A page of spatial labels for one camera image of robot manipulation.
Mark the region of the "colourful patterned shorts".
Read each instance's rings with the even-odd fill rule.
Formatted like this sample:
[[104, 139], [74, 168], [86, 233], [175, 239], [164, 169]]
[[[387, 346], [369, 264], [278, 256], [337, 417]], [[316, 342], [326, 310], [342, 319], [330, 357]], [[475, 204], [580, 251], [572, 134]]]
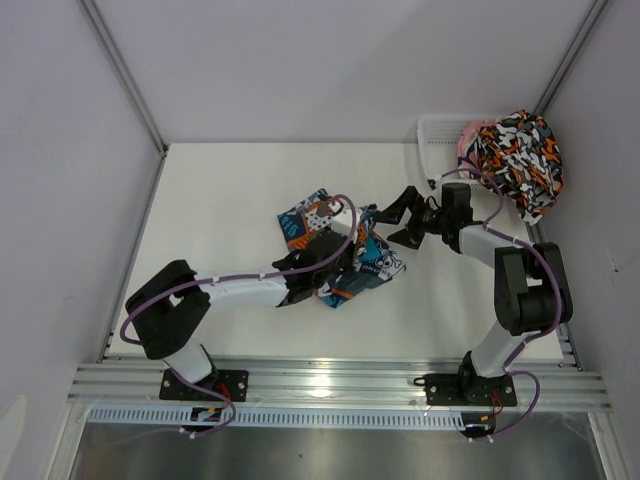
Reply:
[[[331, 230], [328, 202], [332, 198], [325, 189], [319, 189], [277, 216], [289, 251], [304, 248], [314, 234]], [[377, 288], [406, 270], [405, 262], [374, 231], [378, 211], [375, 204], [356, 209], [358, 225], [353, 237], [353, 269], [332, 276], [314, 293], [327, 306], [336, 309], [356, 295]]]

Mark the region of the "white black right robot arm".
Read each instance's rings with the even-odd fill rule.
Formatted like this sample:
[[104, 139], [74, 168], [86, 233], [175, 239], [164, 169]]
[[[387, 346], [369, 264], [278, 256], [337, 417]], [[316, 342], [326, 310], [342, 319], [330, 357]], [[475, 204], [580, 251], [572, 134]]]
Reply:
[[379, 212], [380, 223], [398, 226], [388, 241], [416, 250], [428, 234], [454, 252], [475, 258], [494, 272], [496, 321], [483, 341], [463, 357], [454, 374], [432, 373], [415, 379], [433, 406], [516, 403], [508, 369], [533, 341], [571, 319], [573, 306], [559, 247], [528, 244], [475, 219], [471, 188], [446, 183], [440, 200], [407, 187]]

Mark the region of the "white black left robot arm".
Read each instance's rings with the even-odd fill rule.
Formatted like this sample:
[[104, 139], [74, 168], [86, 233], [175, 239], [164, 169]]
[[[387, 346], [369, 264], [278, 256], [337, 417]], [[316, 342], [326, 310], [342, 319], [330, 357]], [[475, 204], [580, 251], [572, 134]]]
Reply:
[[208, 314], [240, 307], [285, 307], [303, 302], [329, 277], [353, 267], [354, 241], [330, 229], [301, 250], [256, 272], [203, 275], [174, 260], [125, 302], [121, 339], [161, 360], [182, 388], [197, 400], [217, 387], [215, 364], [194, 333]]

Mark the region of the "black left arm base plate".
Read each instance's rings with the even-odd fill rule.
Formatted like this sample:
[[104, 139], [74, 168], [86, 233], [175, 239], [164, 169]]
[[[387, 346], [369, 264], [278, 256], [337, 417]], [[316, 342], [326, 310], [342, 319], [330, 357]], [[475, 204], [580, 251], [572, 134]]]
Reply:
[[[246, 370], [218, 370], [216, 373], [197, 382], [196, 385], [223, 395], [233, 402], [242, 403], [246, 401], [249, 372]], [[191, 402], [217, 401], [217, 398], [212, 397], [210, 394], [202, 393], [186, 386], [170, 369], [163, 372], [159, 399]]]

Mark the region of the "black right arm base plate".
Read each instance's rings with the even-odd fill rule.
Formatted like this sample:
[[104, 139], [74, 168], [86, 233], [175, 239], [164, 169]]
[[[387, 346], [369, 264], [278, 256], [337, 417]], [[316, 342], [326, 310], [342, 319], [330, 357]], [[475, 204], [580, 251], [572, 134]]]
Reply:
[[509, 375], [465, 378], [460, 374], [432, 373], [414, 380], [416, 386], [420, 382], [431, 406], [491, 407], [496, 399], [498, 406], [517, 405], [513, 379]]

